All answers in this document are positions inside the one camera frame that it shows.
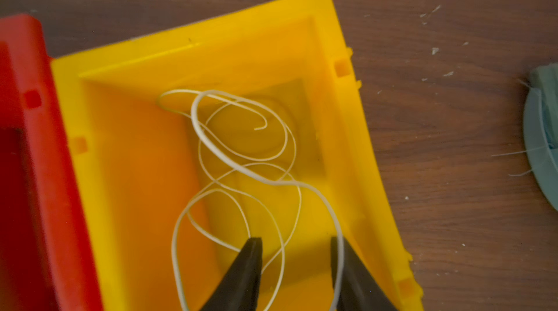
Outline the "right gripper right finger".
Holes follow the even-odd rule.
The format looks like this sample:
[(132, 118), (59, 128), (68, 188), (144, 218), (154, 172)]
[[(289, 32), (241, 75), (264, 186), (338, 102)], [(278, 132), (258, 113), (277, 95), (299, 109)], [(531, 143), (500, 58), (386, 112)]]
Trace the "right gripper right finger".
[(397, 310), (346, 238), (344, 239), (344, 270), (337, 310)]

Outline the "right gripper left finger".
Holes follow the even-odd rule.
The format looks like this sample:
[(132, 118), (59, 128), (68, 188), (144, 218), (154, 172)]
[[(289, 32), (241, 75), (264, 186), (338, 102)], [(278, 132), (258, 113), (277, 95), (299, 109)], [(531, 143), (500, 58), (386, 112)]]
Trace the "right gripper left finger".
[(201, 311), (256, 310), (262, 277), (262, 250), (261, 238), (249, 238)]

